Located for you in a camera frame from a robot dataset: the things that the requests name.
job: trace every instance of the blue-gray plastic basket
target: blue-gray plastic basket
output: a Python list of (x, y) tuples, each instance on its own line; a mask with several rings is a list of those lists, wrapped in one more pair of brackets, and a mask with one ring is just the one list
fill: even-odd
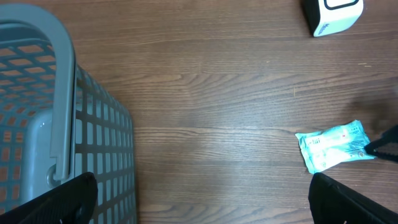
[(75, 62), (49, 12), (0, 5), (0, 214), (94, 173), (90, 223), (136, 223), (128, 110)]

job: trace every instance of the white box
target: white box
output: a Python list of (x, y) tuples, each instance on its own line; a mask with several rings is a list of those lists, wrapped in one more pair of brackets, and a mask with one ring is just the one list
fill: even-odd
[(363, 0), (304, 0), (303, 6), (314, 37), (350, 28), (363, 12)]

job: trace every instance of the plastic packet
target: plastic packet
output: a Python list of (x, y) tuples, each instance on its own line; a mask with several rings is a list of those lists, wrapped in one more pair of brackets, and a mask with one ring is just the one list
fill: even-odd
[(324, 131), (297, 133), (296, 137), (311, 174), (322, 172), (340, 162), (374, 159), (374, 156), (365, 152), (364, 146), (370, 140), (357, 120)]

